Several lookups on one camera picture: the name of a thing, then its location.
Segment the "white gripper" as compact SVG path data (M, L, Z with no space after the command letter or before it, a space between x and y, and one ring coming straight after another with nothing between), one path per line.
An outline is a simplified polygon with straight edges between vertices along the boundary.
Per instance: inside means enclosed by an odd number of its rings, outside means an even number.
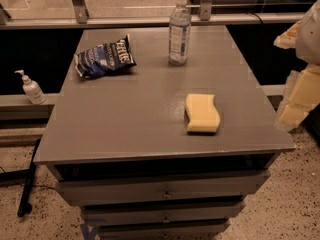
M297 21L281 35L273 45L281 49L295 48L301 21ZM276 126L283 131L297 128L309 115L311 108L320 103L320 66L309 64L298 75L289 101L281 101L277 110Z

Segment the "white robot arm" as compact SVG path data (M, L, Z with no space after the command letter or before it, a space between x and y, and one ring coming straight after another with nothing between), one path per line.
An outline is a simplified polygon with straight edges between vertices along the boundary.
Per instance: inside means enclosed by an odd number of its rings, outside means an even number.
M290 72L277 110L277 127L291 131L320 104L320 0L278 36L274 45L294 48L297 58L307 63L301 72Z

